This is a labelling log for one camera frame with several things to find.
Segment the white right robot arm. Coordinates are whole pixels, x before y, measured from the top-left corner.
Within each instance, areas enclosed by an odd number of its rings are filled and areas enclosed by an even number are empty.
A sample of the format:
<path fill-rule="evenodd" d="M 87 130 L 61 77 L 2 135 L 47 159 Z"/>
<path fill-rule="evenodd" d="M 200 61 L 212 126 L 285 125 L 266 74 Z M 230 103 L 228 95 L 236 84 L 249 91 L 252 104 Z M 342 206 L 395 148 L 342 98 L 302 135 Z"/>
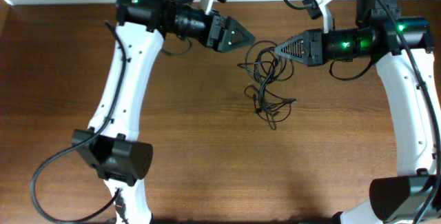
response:
<path fill-rule="evenodd" d="M 319 29 L 277 45 L 278 56 L 309 67 L 369 57 L 389 101 L 396 136 L 397 174 L 375 179 L 369 198 L 338 212 L 332 223 L 423 223 L 440 217 L 440 103 L 434 41 L 423 17 L 405 17 L 398 0 L 357 0 L 356 26 L 338 30 L 328 4 L 304 0 Z"/>

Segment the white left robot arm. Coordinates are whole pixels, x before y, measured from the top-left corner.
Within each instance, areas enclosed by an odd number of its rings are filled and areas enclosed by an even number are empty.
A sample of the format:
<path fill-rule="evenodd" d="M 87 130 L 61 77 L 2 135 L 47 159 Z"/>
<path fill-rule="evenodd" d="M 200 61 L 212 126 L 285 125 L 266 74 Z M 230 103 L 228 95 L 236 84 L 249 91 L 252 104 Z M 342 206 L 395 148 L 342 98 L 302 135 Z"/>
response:
<path fill-rule="evenodd" d="M 167 34 L 225 53 L 255 38 L 237 20 L 214 9 L 215 1 L 116 0 L 116 44 L 105 89 L 86 130 L 72 144 L 112 193 L 117 223 L 151 223 L 145 176 L 153 148 L 139 141 L 139 120 L 150 73 Z"/>

